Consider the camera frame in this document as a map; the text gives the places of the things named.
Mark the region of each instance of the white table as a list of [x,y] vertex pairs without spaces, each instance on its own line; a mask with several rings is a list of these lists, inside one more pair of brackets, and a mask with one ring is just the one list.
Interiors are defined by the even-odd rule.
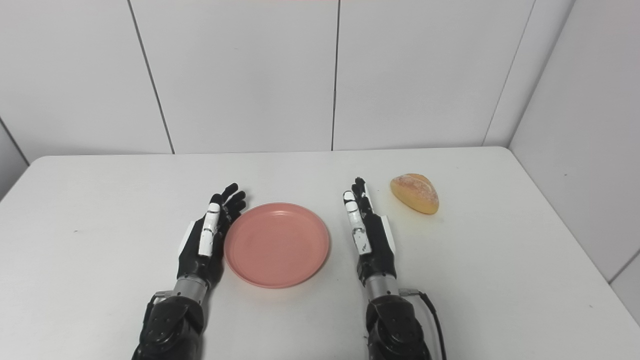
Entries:
[[[407,172],[432,180],[436,215],[393,197],[388,182]],[[149,297],[174,285],[187,224],[237,181],[250,207],[316,212],[331,251],[313,278],[284,290],[226,271],[203,359],[366,359],[341,198],[356,176],[390,218],[400,285],[435,303],[450,359],[640,359],[640,327],[498,147],[39,159],[0,202],[0,357],[130,358]]]

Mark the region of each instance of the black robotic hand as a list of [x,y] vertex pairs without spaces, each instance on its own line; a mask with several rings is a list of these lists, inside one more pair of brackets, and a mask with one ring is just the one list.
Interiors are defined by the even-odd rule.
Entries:
[[[238,185],[233,183],[229,185],[222,194],[217,193],[211,197],[207,214],[195,222],[189,238],[180,253],[178,278],[186,275],[194,275],[206,281],[209,288],[213,288],[218,284],[222,277],[222,257],[227,231],[231,224],[240,217],[240,211],[246,206],[244,202],[246,194],[244,191],[237,191]],[[208,256],[207,254],[200,254],[199,252],[201,249],[200,243],[204,240],[202,236],[206,233],[203,233],[205,218],[208,215],[212,215],[212,205],[217,205],[220,210],[217,215],[217,223],[211,226],[212,246],[211,255]]]
[[358,250],[358,278],[369,297],[369,359],[431,360],[413,305],[400,296],[392,235],[385,217],[373,211],[365,181],[356,178],[343,200]]
[[237,191],[234,183],[213,195],[207,213],[194,223],[179,256],[174,289],[157,292],[147,304],[132,360],[194,360],[198,356],[204,331],[202,301],[220,281],[227,231],[246,206],[244,192]]

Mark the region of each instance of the bread roll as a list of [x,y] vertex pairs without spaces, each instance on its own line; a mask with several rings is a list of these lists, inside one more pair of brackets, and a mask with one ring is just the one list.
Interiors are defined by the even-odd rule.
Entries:
[[420,174],[405,174],[391,180],[391,192],[408,207],[424,214],[435,214],[440,201],[433,184]]

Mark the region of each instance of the fingertip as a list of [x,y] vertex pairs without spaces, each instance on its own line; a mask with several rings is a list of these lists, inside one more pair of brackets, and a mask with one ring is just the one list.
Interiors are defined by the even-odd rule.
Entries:
[[211,201],[209,201],[209,203],[215,203],[218,205],[222,205],[222,195],[215,193],[213,194],[213,196],[211,197]]
[[233,194],[236,191],[238,191],[238,184],[233,183],[227,186],[225,191],[222,192],[222,201],[227,201],[227,199],[231,196],[231,194]]

